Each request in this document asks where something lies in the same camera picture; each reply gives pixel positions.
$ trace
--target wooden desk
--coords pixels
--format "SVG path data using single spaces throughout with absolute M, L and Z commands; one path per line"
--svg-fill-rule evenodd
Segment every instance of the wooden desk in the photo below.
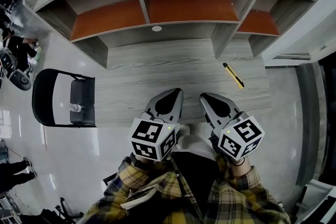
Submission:
M 223 62 L 240 76 L 243 89 L 238 88 Z M 97 127 L 131 126 L 151 98 L 172 88 L 184 92 L 182 123 L 205 121 L 199 106 L 203 92 L 228 97 L 249 115 L 271 108 L 264 63 L 253 58 L 247 40 L 232 40 L 217 60 L 209 39 L 110 48 L 107 67 L 96 75 Z

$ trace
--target white floor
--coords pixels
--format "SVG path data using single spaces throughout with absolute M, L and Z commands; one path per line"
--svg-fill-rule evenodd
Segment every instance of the white floor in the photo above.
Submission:
M 15 18 L 18 33 L 36 35 L 43 47 L 35 74 L 45 68 L 94 76 L 101 67 L 56 33 L 21 9 Z M 302 108 L 294 69 L 268 69 L 274 109 L 257 116 L 266 131 L 259 149 L 250 156 L 265 187 L 278 201 L 292 205 L 300 188 L 295 186 L 302 147 Z M 57 121 L 68 121 L 70 81 L 60 77 L 53 105 Z M 0 137 L 10 149 L 11 162 L 27 156 L 38 177 L 16 186 L 10 194 L 23 212 L 39 214 L 53 209 L 64 197 L 73 212 L 86 212 L 105 189 L 103 179 L 114 174 L 130 154 L 128 129 L 69 129 L 43 127 L 31 110 L 32 90 L 23 92 L 4 80 L 0 89 Z M 192 126 L 206 138 L 206 124 Z

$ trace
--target yellow utility knife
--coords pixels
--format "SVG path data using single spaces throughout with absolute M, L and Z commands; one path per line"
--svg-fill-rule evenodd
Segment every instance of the yellow utility knife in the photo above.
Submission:
M 242 89 L 244 87 L 244 83 L 241 81 L 239 76 L 232 70 L 232 68 L 227 63 L 223 63 L 223 66 L 225 67 L 226 71 L 229 72 L 231 77 L 233 77 L 233 79 L 236 81 L 238 87 Z

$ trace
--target yellow plaid sleeve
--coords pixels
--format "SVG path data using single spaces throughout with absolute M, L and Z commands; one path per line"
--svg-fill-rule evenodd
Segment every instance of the yellow plaid sleeve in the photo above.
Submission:
M 134 167 L 129 157 L 125 158 L 119 167 L 119 177 L 121 181 L 133 190 L 143 187 L 150 181 L 147 175 L 148 172 L 149 171 Z
M 261 185 L 259 174 L 254 166 L 244 176 L 231 179 L 230 184 L 252 204 L 258 219 L 270 224 L 290 224 L 287 213 L 277 205 L 273 196 Z

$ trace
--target orange shelf panel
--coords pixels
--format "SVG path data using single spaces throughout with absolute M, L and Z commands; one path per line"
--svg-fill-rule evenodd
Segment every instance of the orange shelf panel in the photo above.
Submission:
M 251 10 L 238 32 L 279 36 L 278 28 L 268 12 Z
M 71 40 L 145 23 L 139 0 L 119 2 L 77 15 Z
M 151 23 L 213 20 L 238 22 L 231 0 L 150 0 Z

